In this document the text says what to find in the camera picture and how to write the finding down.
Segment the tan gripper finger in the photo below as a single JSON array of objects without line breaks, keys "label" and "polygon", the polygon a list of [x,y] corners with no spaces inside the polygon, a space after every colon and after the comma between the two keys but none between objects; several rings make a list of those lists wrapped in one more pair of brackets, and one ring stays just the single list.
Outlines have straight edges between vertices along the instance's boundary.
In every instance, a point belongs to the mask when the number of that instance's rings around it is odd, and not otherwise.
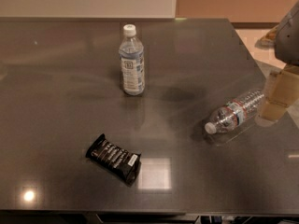
[{"label": "tan gripper finger", "polygon": [[258,107],[257,123],[276,123],[299,99],[299,66],[286,64],[271,71],[263,88],[264,97]]}]

